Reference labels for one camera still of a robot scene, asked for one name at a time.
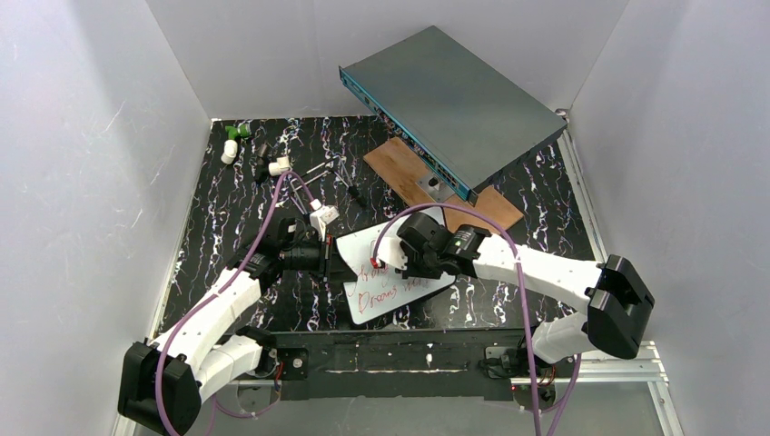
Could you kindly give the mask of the small whiteboard red writing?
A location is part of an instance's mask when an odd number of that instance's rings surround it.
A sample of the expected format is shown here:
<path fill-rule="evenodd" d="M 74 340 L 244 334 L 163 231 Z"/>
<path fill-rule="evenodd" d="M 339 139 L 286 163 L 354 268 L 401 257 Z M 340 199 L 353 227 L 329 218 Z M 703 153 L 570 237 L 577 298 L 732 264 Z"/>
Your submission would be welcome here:
<path fill-rule="evenodd" d="M 350 316 L 356 325 L 362 325 L 410 302 L 439 292 L 457 280 L 455 275 L 447 273 L 443 273 L 438 279 L 404 279 L 389 265 L 380 269 L 372 266 L 371 252 L 378 236 L 384 235 L 378 254 L 388 254 L 396 245 L 397 231 L 406 220 L 406 217 L 400 217 L 390 228 L 385 223 L 380 223 L 337 239 L 341 258 L 356 274 L 355 281 L 343 284 Z"/>

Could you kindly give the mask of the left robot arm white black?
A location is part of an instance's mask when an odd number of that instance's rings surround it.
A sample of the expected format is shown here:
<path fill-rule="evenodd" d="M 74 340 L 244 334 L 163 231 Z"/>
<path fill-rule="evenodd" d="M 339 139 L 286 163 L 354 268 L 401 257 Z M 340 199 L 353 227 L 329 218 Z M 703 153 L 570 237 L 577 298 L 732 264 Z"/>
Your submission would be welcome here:
<path fill-rule="evenodd" d="M 253 327 L 232 336 L 226 331 L 286 271 L 316 273 L 327 282 L 356 279 L 327 231 L 338 216 L 334 206 L 305 215 L 274 211 L 187 314 L 155 339 L 130 346 L 123 357 L 119 414 L 161 435 L 184 435 L 207 399 L 258 369 L 274 337 Z"/>

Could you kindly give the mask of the white pipe elbow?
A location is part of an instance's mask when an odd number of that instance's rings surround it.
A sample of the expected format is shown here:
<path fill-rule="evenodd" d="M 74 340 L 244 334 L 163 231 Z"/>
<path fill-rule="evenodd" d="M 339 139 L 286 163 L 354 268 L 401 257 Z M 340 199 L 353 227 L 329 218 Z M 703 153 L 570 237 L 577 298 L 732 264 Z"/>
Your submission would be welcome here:
<path fill-rule="evenodd" d="M 235 140 L 227 140 L 223 144 L 221 161 L 225 165 L 231 165 L 235 162 L 239 154 L 239 144 Z"/>

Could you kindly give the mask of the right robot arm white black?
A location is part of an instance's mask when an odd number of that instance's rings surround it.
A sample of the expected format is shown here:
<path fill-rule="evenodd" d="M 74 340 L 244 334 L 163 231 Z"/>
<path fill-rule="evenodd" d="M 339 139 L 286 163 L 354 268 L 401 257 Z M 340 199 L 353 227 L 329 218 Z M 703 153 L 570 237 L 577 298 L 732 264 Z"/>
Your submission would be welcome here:
<path fill-rule="evenodd" d="M 509 245 L 500 234 L 463 224 L 452 232 L 426 213 L 409 215 L 394 235 L 382 239 L 377 266 L 405 278 L 444 274 L 498 282 L 523 282 L 529 291 L 563 302 L 573 313 L 542 322 L 525 340 L 537 363 L 553 364 L 574 354 L 601 351 L 618 359 L 638 356 L 655 298 L 628 259 L 603 263 Z"/>

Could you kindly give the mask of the white and black fitting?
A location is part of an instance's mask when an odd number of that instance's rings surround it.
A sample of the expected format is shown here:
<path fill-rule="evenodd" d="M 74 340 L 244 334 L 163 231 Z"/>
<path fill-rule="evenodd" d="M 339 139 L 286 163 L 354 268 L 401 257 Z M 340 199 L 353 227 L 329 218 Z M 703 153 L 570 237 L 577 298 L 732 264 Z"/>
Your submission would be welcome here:
<path fill-rule="evenodd" d="M 264 183 L 269 177 L 277 177 L 292 170 L 288 156 L 271 159 L 270 153 L 271 147 L 267 144 L 260 145 L 256 151 L 253 176 L 257 184 Z"/>

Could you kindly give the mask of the wooden board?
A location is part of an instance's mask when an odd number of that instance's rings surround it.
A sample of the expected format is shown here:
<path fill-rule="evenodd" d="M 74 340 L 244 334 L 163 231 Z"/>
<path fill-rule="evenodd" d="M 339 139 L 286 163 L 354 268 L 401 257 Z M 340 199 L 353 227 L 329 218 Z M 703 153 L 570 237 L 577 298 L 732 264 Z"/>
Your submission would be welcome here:
<path fill-rule="evenodd" d="M 364 156 L 372 170 L 408 205 L 417 205 L 416 181 L 431 170 L 400 139 L 391 138 Z M 486 187 L 474 204 L 461 200 L 456 193 L 445 203 L 468 207 L 508 230 L 524 217 L 513 203 L 495 187 Z"/>

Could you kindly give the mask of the green pipe fitting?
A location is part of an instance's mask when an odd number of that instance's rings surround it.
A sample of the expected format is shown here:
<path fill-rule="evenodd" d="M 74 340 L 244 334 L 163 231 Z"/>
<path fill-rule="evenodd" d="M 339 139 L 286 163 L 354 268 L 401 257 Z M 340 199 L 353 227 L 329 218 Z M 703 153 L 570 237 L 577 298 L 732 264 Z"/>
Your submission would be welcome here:
<path fill-rule="evenodd" d="M 252 135 L 251 127 L 248 123 L 238 125 L 226 125 L 225 131 L 229 140 L 237 141 Z"/>

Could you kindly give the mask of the metal bracket with knob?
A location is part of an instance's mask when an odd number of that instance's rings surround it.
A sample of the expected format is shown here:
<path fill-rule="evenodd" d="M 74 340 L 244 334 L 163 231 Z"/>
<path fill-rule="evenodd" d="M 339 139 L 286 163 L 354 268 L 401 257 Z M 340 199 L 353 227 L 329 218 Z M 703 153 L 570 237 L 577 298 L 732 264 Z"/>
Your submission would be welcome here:
<path fill-rule="evenodd" d="M 417 204 L 421 203 L 445 203 L 455 194 L 452 187 L 432 172 L 426 172 L 420 177 L 417 187 Z"/>

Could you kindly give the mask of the teal network switch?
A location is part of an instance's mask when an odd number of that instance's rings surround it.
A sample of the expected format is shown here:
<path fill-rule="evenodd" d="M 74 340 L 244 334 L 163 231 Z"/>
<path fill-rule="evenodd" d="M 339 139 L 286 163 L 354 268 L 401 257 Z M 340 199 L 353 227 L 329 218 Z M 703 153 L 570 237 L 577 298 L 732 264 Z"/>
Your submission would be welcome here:
<path fill-rule="evenodd" d="M 462 201 L 567 121 L 436 26 L 340 67 L 342 84 Z"/>

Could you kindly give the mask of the aluminium frame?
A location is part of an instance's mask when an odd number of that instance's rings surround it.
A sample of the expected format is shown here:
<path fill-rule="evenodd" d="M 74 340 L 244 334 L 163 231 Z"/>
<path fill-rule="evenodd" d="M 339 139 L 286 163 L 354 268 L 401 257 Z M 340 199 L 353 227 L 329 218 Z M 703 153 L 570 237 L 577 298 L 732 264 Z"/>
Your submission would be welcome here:
<path fill-rule="evenodd" d="M 468 395 L 527 377 L 531 412 L 539 394 L 569 364 L 570 384 L 581 357 L 603 352 L 635 359 L 656 301 L 633 264 L 610 255 L 591 263 L 513 242 L 475 209 L 456 229 L 439 220 L 448 203 L 423 203 L 389 221 L 341 237 L 328 232 L 337 211 L 316 198 L 310 210 L 267 210 L 258 233 L 227 263 L 210 290 L 170 330 L 131 345 L 123 358 L 117 410 L 161 435 L 184 435 L 202 405 L 226 385 L 254 372 L 268 377 L 278 399 Z M 287 271 L 343 284 L 352 314 L 389 310 L 458 277 L 512 283 L 566 303 L 571 314 L 519 329 L 416 332 L 280 332 L 245 326 L 241 314 Z"/>

